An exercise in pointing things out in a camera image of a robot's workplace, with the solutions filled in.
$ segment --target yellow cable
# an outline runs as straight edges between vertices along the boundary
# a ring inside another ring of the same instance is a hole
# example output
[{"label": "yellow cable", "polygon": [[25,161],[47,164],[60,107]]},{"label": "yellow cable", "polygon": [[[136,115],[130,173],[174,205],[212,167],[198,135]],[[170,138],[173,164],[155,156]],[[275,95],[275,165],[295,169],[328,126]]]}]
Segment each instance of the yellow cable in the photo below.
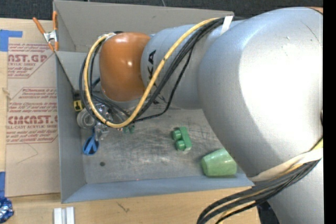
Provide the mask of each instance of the yellow cable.
[{"label": "yellow cable", "polygon": [[106,38],[110,37],[111,35],[114,34],[106,34],[102,37],[100,37],[91,47],[86,62],[85,62],[85,66],[84,66],[84,85],[85,85],[85,92],[86,92],[86,97],[88,99],[88,103],[93,111],[93,113],[96,115],[96,117],[98,119],[101,120],[102,123],[104,123],[105,125],[107,125],[108,127],[113,127],[113,128],[121,128],[124,126],[127,126],[128,124],[130,124],[134,118],[136,117],[136,115],[138,114],[138,112],[140,111],[140,109],[142,108],[144,102],[146,101],[147,96],[149,95],[153,85],[155,84],[155,81],[157,79],[157,77],[159,76],[160,71],[162,70],[165,62],[168,60],[168,58],[172,55],[172,53],[174,52],[174,50],[183,42],[184,39],[186,39],[192,32],[194,32],[195,30],[199,29],[200,27],[204,26],[205,24],[216,20],[217,18],[212,18],[212,19],[208,19],[208,20],[204,20],[203,22],[200,22],[199,24],[193,26],[192,28],[190,28],[187,32],[185,32],[175,43],[174,45],[168,50],[168,52],[166,53],[166,55],[163,57],[163,59],[161,60],[161,62],[159,63],[155,73],[153,74],[152,79],[150,80],[142,98],[140,99],[139,104],[136,106],[135,110],[133,111],[133,113],[130,115],[130,117],[125,120],[122,123],[111,123],[108,122],[104,117],[102,117],[100,115],[100,113],[97,111],[97,109],[95,108],[95,105],[91,99],[91,95],[90,95],[90,91],[89,91],[89,83],[88,83],[88,70],[89,70],[89,63],[91,60],[91,56],[94,52],[94,50],[97,48],[97,46]]}]

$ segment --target cardboard box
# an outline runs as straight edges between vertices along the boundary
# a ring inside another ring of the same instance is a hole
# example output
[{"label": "cardboard box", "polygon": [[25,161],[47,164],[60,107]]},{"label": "cardboard box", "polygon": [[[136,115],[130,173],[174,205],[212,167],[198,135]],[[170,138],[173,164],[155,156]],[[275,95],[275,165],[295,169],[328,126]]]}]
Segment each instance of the cardboard box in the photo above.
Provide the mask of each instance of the cardboard box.
[{"label": "cardboard box", "polygon": [[[71,1],[54,1],[54,10],[60,44],[56,77],[62,202],[252,185],[241,170],[227,178],[204,176],[201,158],[223,146],[201,110],[170,109],[157,119],[137,123],[131,135],[111,130],[97,153],[85,156],[82,147],[91,132],[79,128],[71,106],[81,64],[102,34],[116,30],[155,34],[231,12]],[[171,139],[170,132],[180,126],[188,128],[193,142],[188,154],[179,154]]]},{"label": "cardboard box", "polygon": [[[51,31],[51,22],[41,24]],[[32,20],[2,18],[0,29],[2,64],[8,60],[2,90],[2,102],[8,104],[1,117],[6,121],[5,195],[58,193],[55,55]]]}]

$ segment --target tag on cable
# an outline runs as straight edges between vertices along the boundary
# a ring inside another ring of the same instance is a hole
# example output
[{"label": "tag on cable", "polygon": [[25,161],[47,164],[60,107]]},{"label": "tag on cable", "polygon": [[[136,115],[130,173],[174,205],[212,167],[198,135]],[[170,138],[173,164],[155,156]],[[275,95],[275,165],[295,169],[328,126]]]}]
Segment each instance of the tag on cable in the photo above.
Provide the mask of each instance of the tag on cable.
[{"label": "tag on cable", "polygon": [[226,31],[229,30],[232,19],[233,19],[233,15],[225,16],[223,26],[222,26],[222,29],[220,31],[220,35],[222,35],[223,33],[225,33]]}]

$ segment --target cardboard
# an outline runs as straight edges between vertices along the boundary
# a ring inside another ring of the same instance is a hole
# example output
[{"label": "cardboard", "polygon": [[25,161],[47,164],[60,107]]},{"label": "cardboard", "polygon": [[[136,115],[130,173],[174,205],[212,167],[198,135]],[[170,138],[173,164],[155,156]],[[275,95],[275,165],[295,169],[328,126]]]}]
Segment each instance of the cardboard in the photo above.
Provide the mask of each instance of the cardboard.
[{"label": "cardboard", "polygon": [[[40,22],[46,31],[52,30],[52,22]],[[2,91],[8,112],[6,118],[5,111],[1,116],[6,119],[5,195],[57,193],[55,55],[32,20],[0,19],[0,29],[22,36],[9,37],[8,52],[2,53],[8,59],[8,82]]]}]

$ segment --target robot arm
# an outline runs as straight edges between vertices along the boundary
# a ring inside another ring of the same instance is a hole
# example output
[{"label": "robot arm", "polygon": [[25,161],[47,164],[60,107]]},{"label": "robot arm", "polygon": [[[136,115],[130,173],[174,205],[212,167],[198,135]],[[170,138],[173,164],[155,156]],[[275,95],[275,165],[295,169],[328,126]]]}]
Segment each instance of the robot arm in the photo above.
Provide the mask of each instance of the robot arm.
[{"label": "robot arm", "polygon": [[[129,109],[148,84],[153,84],[147,91],[150,97],[164,81],[156,98],[184,109],[202,109],[230,155],[252,177],[309,151],[322,137],[323,15],[311,8],[278,9],[234,21],[224,33],[222,23],[198,37],[180,65],[176,59],[188,38],[179,40],[193,25],[152,36],[102,38],[102,91],[109,102]],[[152,83],[162,59],[165,67]],[[322,159],[269,203],[280,223],[322,224],[323,201]]]}]

